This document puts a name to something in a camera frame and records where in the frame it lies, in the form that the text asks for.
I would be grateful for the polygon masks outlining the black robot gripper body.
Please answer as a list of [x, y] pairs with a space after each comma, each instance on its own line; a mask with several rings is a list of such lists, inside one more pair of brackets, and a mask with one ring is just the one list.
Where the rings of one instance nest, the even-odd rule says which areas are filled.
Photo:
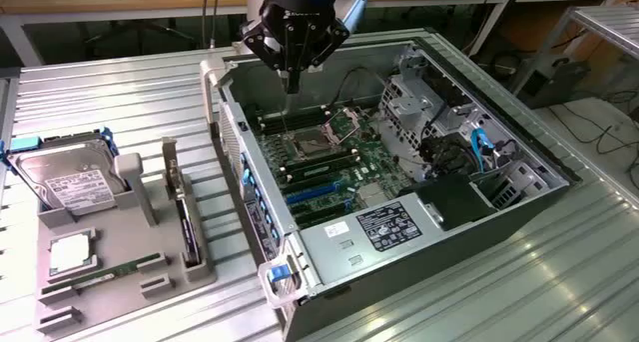
[[285, 50], [288, 67], [296, 67], [308, 28], [327, 28], [336, 18], [335, 0], [264, 0], [260, 21]]

